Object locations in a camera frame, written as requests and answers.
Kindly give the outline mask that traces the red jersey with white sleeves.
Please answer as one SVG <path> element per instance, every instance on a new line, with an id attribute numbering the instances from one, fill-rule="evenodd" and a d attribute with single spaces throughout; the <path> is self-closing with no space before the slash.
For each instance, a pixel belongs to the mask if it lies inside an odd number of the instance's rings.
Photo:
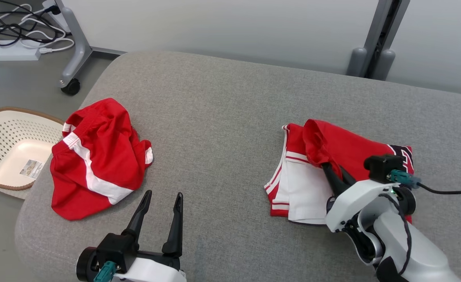
<path id="1" fill-rule="evenodd" d="M 366 180 L 363 162 L 373 155 L 398 155 L 402 169 L 414 173 L 412 148 L 366 139 L 323 120 L 309 119 L 304 125 L 284 125 L 282 156 L 270 181 L 264 186 L 270 215 L 302 224 L 324 225 L 326 204 L 333 195 L 322 169 L 333 165 L 338 177 L 346 170 L 355 181 Z"/>

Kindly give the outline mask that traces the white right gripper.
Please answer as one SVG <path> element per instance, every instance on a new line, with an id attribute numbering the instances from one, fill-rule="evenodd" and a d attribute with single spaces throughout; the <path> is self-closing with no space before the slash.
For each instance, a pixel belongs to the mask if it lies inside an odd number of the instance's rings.
<path id="1" fill-rule="evenodd" d="M 397 198 L 392 192 L 400 183 L 382 184 L 373 180 L 357 182 L 343 166 L 339 168 L 342 179 L 330 163 L 322 164 L 333 195 L 337 197 L 325 217 L 329 230 L 333 233 L 342 230 L 356 216 L 356 223 L 364 234 L 369 234 L 372 226 L 375 234 L 401 234 L 401 216 L 399 208 L 395 207 Z"/>

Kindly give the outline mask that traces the red shorts with white stripe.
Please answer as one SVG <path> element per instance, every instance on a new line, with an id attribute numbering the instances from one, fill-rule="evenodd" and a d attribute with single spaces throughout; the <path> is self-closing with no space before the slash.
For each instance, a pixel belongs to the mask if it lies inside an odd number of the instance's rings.
<path id="1" fill-rule="evenodd" d="M 153 163 L 152 144 L 140 139 L 128 111 L 113 98 L 75 111 L 52 147 L 51 208 L 74 221 L 99 213 L 138 190 Z"/>

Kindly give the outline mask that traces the white power strip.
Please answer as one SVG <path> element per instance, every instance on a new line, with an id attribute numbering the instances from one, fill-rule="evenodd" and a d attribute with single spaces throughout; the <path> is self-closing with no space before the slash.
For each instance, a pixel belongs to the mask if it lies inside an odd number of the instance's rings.
<path id="1" fill-rule="evenodd" d="M 0 61 L 38 61 L 42 43 L 19 40 L 10 46 L 0 46 Z"/>

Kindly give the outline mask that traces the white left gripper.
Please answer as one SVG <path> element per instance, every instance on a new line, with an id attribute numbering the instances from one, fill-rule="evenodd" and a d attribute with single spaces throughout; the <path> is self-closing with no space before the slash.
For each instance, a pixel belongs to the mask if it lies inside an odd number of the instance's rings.
<path id="1" fill-rule="evenodd" d="M 127 228 L 121 235 L 138 238 L 144 222 L 144 216 L 149 210 L 152 191 L 147 190 Z M 179 192 L 173 207 L 173 219 L 167 241 L 162 246 L 162 253 L 168 257 L 181 257 L 183 253 L 183 194 Z M 137 258 L 130 270 L 121 274 L 116 272 L 111 282 L 187 282 L 186 275 L 173 266 L 166 266 L 148 258 Z M 76 264 L 76 276 L 83 282 L 94 282 L 94 277 L 100 270 L 97 261 L 96 248 L 85 248 Z"/>

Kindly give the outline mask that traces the black caster wheel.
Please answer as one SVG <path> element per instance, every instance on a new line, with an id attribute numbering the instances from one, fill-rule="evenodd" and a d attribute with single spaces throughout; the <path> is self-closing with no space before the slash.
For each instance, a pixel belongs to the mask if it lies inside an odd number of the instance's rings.
<path id="1" fill-rule="evenodd" d="M 62 93 L 69 95 L 69 96 L 75 96 L 78 94 L 81 90 L 81 83 L 78 79 L 73 78 L 69 81 L 69 83 L 61 88 Z"/>

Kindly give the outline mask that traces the grey partition post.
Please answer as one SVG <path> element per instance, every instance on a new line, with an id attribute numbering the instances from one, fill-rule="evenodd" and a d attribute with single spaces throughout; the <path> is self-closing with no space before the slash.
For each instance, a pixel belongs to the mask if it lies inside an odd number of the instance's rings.
<path id="1" fill-rule="evenodd" d="M 378 0 L 366 41 L 352 50 L 346 75 L 387 79 L 396 57 L 391 46 L 409 4 L 410 0 Z"/>

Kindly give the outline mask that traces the cream perforated laundry basket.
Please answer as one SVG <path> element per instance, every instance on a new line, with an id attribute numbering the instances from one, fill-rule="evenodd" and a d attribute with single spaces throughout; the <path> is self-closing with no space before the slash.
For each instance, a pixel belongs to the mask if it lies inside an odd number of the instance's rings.
<path id="1" fill-rule="evenodd" d="M 0 192 L 26 199 L 60 141 L 64 122 L 17 107 L 0 108 Z"/>

